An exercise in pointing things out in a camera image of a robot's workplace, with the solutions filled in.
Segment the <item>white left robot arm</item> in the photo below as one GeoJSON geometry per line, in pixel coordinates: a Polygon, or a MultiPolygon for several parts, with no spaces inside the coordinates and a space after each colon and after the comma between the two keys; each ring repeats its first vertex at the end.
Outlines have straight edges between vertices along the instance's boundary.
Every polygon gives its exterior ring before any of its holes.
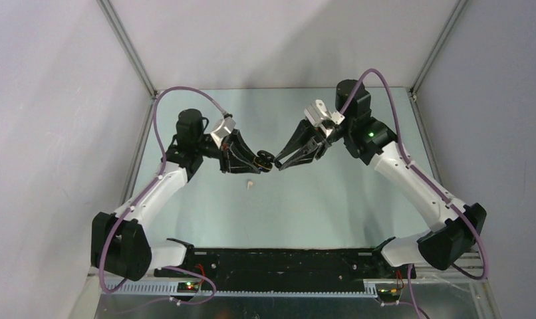
{"type": "Polygon", "coordinates": [[[196,258],[187,253],[189,243],[150,240],[150,225],[162,207],[192,179],[204,158],[217,160],[221,172],[233,174],[267,173],[274,162],[269,152],[251,151],[231,116],[224,116],[207,134],[208,123],[199,110],[180,112],[176,134],[147,186],[113,213],[95,216],[90,248],[93,267],[131,281],[165,266],[183,277],[194,273],[196,258]]]}

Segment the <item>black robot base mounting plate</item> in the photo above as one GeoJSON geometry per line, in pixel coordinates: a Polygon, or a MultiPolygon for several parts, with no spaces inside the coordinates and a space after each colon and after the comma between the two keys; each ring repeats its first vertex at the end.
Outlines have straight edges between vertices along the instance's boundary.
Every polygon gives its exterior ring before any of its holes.
{"type": "Polygon", "coordinates": [[[364,288],[369,279],[414,278],[406,266],[393,267],[369,248],[192,249],[179,266],[197,271],[218,289],[299,289],[322,292],[364,288]]]}

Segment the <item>black glossy earbud charging case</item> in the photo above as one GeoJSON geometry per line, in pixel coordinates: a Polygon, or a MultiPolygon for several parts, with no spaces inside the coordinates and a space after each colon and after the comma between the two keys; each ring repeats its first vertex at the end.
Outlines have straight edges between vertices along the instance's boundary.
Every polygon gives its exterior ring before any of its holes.
{"type": "Polygon", "coordinates": [[[263,173],[270,172],[273,169],[274,155],[265,150],[259,150],[253,163],[263,173]]]}

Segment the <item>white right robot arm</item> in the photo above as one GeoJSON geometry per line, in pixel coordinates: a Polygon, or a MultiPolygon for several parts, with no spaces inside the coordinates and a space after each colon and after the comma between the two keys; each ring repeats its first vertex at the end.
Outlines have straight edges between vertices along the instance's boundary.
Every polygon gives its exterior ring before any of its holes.
{"type": "Polygon", "coordinates": [[[349,154],[398,186],[413,204],[429,230],[409,237],[393,237],[374,250],[374,272],[389,278],[400,266],[427,264],[438,270],[455,266],[456,261],[476,243],[486,210],[468,205],[423,172],[412,160],[397,134],[374,118],[371,95],[356,80],[336,86],[335,111],[322,100],[305,108],[286,146],[276,155],[278,170],[319,160],[336,142],[343,142],[349,154]]]}

